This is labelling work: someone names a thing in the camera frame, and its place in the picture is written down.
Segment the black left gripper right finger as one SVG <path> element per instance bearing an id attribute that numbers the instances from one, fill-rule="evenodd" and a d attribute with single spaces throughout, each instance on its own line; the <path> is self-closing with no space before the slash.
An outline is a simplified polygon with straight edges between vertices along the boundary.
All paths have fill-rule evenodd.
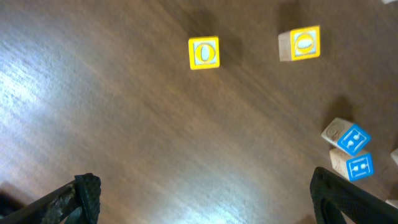
<path id="1" fill-rule="evenodd" d="M 397 209 L 324 167 L 316 167 L 310 183 L 318 224 L 397 223 Z"/>

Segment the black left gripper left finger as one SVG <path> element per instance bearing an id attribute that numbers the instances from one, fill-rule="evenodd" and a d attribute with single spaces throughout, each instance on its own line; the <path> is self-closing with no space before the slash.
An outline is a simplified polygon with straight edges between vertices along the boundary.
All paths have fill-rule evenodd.
<path id="1" fill-rule="evenodd" d="M 75 180 L 1 218 L 1 223 L 97 224 L 100 214 L 101 180 L 92 173 Z"/>

